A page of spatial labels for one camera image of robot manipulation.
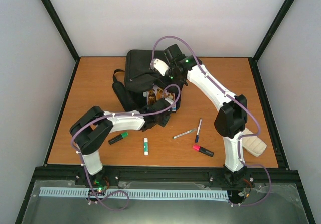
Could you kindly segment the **purple dog picture book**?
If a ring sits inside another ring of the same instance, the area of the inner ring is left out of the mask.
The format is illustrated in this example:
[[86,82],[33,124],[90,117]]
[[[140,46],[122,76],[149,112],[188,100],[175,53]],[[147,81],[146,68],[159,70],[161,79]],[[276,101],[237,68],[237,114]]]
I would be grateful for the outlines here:
[[175,94],[154,85],[152,89],[143,93],[146,97],[147,112],[157,112],[168,108],[176,100]]

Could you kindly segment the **black student backpack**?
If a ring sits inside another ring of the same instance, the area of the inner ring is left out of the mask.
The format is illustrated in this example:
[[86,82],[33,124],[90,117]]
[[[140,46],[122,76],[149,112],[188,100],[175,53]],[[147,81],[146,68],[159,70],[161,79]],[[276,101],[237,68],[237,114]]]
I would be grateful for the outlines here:
[[125,69],[116,69],[113,74],[112,88],[125,111],[132,111],[147,106],[143,93],[154,85],[178,96],[178,89],[168,87],[172,83],[169,77],[161,76],[150,69],[151,50],[130,50],[127,53]]

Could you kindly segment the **cream quilted pencil case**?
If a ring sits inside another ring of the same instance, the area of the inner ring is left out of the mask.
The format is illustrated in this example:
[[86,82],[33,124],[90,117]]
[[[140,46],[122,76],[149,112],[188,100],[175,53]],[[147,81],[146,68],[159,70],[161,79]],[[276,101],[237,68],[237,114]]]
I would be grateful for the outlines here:
[[259,157],[265,151],[267,144],[264,141],[262,141],[259,137],[253,136],[253,133],[248,128],[245,128],[243,134],[251,135],[242,138],[243,148],[246,151],[248,151],[251,155]]

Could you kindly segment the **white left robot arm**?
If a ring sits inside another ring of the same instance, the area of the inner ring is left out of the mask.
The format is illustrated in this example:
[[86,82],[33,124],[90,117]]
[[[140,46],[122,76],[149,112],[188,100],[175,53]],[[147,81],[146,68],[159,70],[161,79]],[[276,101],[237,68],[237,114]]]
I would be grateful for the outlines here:
[[92,107],[70,128],[72,146],[81,154],[82,164],[87,168],[87,180],[99,185],[104,180],[99,148],[108,134],[117,131],[146,131],[159,124],[165,126],[174,107],[174,101],[165,98],[154,105],[129,112],[112,113],[100,107]]

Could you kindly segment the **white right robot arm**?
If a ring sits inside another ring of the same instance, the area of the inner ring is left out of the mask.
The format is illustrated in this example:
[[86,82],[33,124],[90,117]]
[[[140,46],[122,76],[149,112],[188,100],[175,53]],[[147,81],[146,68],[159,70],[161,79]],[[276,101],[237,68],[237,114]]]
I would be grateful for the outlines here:
[[236,185],[245,175],[241,135],[247,123],[247,99],[236,96],[218,82],[197,57],[185,56],[174,44],[165,49],[168,62],[166,75],[184,84],[194,84],[218,111],[214,126],[223,137],[225,148],[224,179],[230,186]]

